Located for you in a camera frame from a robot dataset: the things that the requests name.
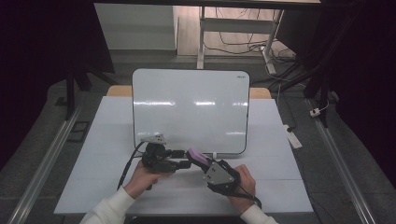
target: white long-sleeve shirt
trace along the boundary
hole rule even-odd
[[[128,208],[134,203],[134,199],[120,188],[113,196],[103,199],[91,211],[89,211],[80,223],[83,224],[122,224]],[[268,217],[256,204],[242,214],[241,218],[247,224],[277,224],[272,217]]]

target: wooden floor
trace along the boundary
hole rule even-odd
[[[200,10],[198,7],[176,7],[174,10],[174,13],[176,13],[178,17],[177,54],[180,56],[197,55],[200,30],[199,11]],[[227,7],[205,8],[205,16],[207,18],[270,21],[273,18],[273,13],[274,11],[272,9]],[[240,52],[249,51],[249,47],[254,44],[258,44],[257,42],[262,42],[267,39],[268,35],[205,32],[204,43],[207,46],[207,48],[205,49],[205,55],[261,57],[262,54],[258,52],[258,49],[255,49],[256,52],[249,52],[243,54],[240,54]],[[273,45],[273,49],[275,51],[280,51],[285,48],[286,47],[279,42],[275,42]],[[235,54],[214,49],[222,49],[234,52]]]

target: purple object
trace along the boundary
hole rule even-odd
[[[202,164],[202,165],[204,165],[204,166],[207,166],[207,168],[210,166],[210,158],[209,157],[207,157],[206,155],[204,155],[204,154],[202,154],[200,151],[198,151],[197,149],[195,149],[195,148],[190,148],[188,151],[187,151],[187,153],[188,153],[188,155],[190,155],[189,156],[189,159],[190,160],[193,160],[192,161],[192,163],[194,163],[194,164],[196,164],[196,162],[198,162],[198,163],[200,163],[200,164]]]

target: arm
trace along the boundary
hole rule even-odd
[[[120,188],[113,196],[103,199],[90,212],[88,212],[80,223],[109,223],[118,224],[125,220],[125,213],[151,184],[158,182],[158,179],[170,174],[152,173],[143,166],[140,161],[134,170],[129,183]]]
[[[236,190],[238,193],[256,194],[256,181],[251,176],[246,165],[235,167],[235,170],[241,177],[240,187]],[[231,204],[242,214],[241,218],[247,224],[276,224],[272,217],[268,217],[253,201],[243,198],[228,197]]]

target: person's hand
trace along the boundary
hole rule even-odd
[[[169,176],[171,174],[155,173],[143,166],[143,162],[139,161],[134,169],[134,174],[127,185],[125,191],[133,198],[139,197],[150,185],[156,184],[160,177]]]
[[[236,189],[237,193],[243,193],[243,194],[251,194],[255,195],[256,194],[256,181],[253,179],[253,176],[251,176],[250,172],[248,171],[248,168],[246,167],[245,164],[239,165],[234,168],[240,175],[241,177],[241,184],[240,187]],[[251,205],[254,204],[253,201],[249,199],[243,199],[243,198],[237,198],[237,197],[228,197],[230,200],[231,204],[233,207],[238,210],[240,214],[243,214],[246,212]]]

